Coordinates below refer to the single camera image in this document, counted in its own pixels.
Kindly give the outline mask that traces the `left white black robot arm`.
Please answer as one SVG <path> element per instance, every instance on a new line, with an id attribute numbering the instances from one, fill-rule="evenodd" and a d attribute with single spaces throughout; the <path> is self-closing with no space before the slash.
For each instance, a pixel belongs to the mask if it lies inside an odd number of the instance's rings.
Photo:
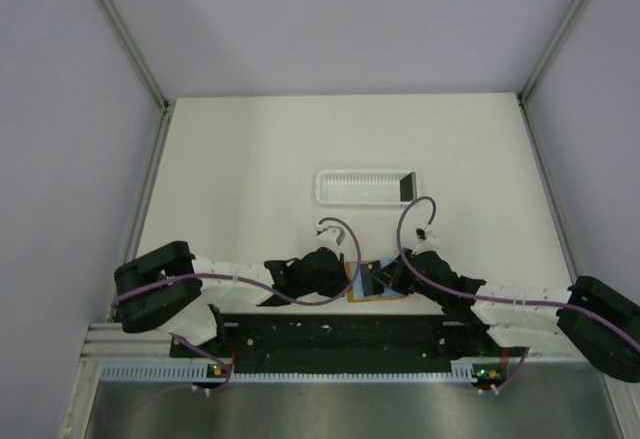
<path id="1" fill-rule="evenodd" d="M 236 306 L 319 307 L 353 285 L 344 257 L 321 247 L 302 258 L 246 265 L 198 257 L 174 241 L 114 271 L 113 307 L 129 334 L 160 330 L 205 355 L 226 346 L 222 315 Z"/>

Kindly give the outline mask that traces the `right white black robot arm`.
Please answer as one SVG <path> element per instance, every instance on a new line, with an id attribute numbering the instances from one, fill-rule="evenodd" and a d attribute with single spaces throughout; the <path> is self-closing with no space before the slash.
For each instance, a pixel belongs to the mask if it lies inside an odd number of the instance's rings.
<path id="1" fill-rule="evenodd" d="M 557 289 L 492 285 L 457 274 L 434 251 L 405 249 L 373 278 L 437 304 L 466 326 L 478 354 L 533 349 L 584 358 L 619 381 L 639 380 L 639 306 L 595 277 Z"/>

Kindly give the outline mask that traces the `orange leather card holder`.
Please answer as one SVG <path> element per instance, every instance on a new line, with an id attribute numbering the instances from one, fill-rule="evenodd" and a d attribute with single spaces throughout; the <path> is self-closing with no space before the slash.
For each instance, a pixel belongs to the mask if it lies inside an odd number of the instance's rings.
<path id="1" fill-rule="evenodd" d="M 352 288 L 347 292 L 347 302 L 357 304 L 403 299 L 404 295 L 393 291 L 374 278 L 375 272 L 391 263 L 391 259 L 366 261 L 361 264 L 358 273 L 355 273 L 356 262 L 346 263 L 346 275 L 349 278 L 355 278 Z"/>

